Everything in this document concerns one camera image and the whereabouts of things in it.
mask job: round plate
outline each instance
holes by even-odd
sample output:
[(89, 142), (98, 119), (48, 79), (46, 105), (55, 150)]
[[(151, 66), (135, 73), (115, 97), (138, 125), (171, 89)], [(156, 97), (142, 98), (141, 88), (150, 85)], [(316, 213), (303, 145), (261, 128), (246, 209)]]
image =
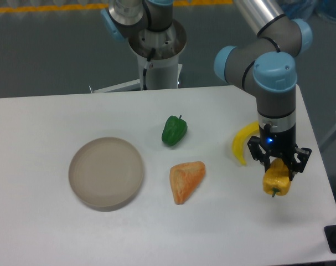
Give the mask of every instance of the round plate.
[(88, 206), (106, 210), (127, 202), (143, 180), (141, 155), (130, 143), (104, 137), (84, 145), (73, 157), (69, 182)]

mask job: black cable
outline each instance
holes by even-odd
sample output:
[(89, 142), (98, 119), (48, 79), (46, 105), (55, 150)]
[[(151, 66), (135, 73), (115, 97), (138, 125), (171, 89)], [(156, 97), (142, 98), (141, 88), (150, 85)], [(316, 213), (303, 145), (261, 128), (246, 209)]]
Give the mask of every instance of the black cable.
[(154, 57), (154, 55), (156, 54), (156, 49), (155, 48), (152, 48), (148, 58), (147, 58), (147, 64), (146, 66), (144, 66), (144, 69), (143, 69), (143, 90), (148, 90), (147, 88), (147, 84), (146, 84), (146, 75), (147, 75), (147, 70), (148, 70), (148, 62), (150, 62), (152, 60), (152, 58)]

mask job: yellow bell pepper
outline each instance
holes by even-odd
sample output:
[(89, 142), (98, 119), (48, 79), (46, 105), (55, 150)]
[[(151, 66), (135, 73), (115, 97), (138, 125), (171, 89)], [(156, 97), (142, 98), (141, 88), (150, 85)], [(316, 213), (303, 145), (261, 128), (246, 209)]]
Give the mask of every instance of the yellow bell pepper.
[(290, 190), (291, 182), (288, 178), (288, 168), (282, 159), (276, 158), (271, 163), (262, 180), (263, 190), (274, 197), (284, 196)]

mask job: toy bread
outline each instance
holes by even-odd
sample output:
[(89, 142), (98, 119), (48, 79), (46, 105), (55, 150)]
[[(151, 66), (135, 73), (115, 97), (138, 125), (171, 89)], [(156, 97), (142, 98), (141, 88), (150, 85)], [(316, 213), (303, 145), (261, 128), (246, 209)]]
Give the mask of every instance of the toy bread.
[(186, 162), (170, 170), (170, 185), (176, 204), (183, 204), (201, 183), (206, 173), (203, 162)]

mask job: toy banana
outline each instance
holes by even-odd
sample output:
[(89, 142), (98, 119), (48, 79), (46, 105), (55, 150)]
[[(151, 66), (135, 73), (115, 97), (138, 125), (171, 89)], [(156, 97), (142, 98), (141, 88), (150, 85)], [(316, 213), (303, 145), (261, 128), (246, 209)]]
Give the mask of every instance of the toy banana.
[(249, 137), (259, 133), (259, 122), (255, 121), (241, 129), (234, 137), (232, 152), (242, 165), (246, 165), (244, 159), (244, 143)]

